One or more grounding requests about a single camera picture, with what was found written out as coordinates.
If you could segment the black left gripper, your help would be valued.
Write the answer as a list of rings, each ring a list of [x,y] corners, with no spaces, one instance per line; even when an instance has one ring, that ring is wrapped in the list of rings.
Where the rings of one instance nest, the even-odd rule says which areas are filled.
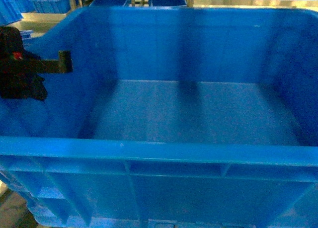
[[[44,101],[48,92],[44,79],[29,71],[26,59],[40,59],[24,49],[20,31],[15,27],[0,28],[0,97],[2,99],[28,99]],[[73,72],[70,51],[59,51],[56,60],[41,60],[43,73],[65,74]]]

